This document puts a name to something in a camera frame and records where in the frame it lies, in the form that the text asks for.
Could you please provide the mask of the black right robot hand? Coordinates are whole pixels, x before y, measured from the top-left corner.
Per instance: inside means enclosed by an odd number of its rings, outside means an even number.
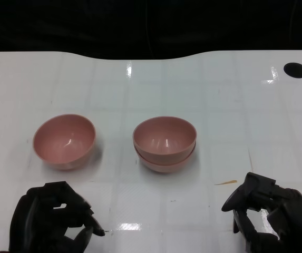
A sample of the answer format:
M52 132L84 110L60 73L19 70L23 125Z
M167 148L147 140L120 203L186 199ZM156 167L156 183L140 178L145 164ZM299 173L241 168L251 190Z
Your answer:
M247 210L262 209L268 211L275 235L258 232L247 216ZM249 172L221 210L233 212L233 232L244 236L246 252L302 252L302 194L298 190Z

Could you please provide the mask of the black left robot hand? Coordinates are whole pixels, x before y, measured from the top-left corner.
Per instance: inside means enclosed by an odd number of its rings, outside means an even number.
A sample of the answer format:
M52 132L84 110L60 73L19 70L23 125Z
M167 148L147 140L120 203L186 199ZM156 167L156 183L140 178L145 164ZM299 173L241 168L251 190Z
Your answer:
M88 202L67 182L30 188L14 211L10 252L84 252L92 235L105 236Z

